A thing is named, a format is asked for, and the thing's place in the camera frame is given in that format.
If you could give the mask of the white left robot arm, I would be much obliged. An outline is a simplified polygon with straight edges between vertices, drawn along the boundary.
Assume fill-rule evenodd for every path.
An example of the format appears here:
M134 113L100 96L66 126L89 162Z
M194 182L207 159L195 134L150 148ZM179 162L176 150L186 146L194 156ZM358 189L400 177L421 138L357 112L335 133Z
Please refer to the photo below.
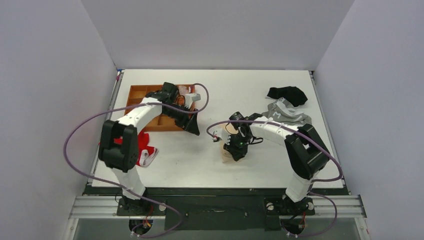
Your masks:
M101 130L98 158L112 169L122 188L123 196L131 199L129 208L136 215L143 215L149 209L149 201L142 197L146 187L142 183L136 163L139 160L139 133L154 118L165 115L174 120L180 129L198 136L198 110L193 104L201 99L200 94L189 91L183 94L179 88L165 82L161 89L148 92L140 106L117 120L107 120Z

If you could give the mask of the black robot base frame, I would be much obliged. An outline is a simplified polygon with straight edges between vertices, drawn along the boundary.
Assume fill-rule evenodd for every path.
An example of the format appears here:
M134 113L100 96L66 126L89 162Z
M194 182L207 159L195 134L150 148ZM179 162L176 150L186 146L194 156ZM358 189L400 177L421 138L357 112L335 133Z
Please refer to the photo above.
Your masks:
M152 188L148 201L130 203L116 187L89 187L76 198L71 217L128 220L137 234L164 221L169 230L279 231L303 228L305 217L333 219L347 212L348 190L315 188L300 203L289 203L282 188Z

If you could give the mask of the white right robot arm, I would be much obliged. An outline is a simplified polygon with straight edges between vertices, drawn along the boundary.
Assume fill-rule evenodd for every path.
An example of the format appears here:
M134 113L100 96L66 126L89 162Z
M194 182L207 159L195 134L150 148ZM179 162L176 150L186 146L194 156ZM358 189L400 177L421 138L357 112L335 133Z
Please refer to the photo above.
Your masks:
M299 127L288 126L259 113L243 116L236 112L229 121L237 133L224 137L223 149L234 161L246 156L249 145L255 139L285 147L293 176L282 199L282 207L289 214L296 213L302 207L302 200L312 187L312 181L330 160L328 149L315 128L309 123Z

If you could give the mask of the cream beige underwear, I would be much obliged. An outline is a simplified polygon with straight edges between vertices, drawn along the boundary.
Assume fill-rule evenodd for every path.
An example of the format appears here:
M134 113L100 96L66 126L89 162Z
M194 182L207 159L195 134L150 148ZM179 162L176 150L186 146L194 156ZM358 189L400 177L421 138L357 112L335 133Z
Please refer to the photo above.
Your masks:
M222 132L227 134L225 139L220 145L221 160L224 164L231 164L240 161L246 155L245 146L240 145L242 135L239 130L235 129L231 123L225 123L222 126Z

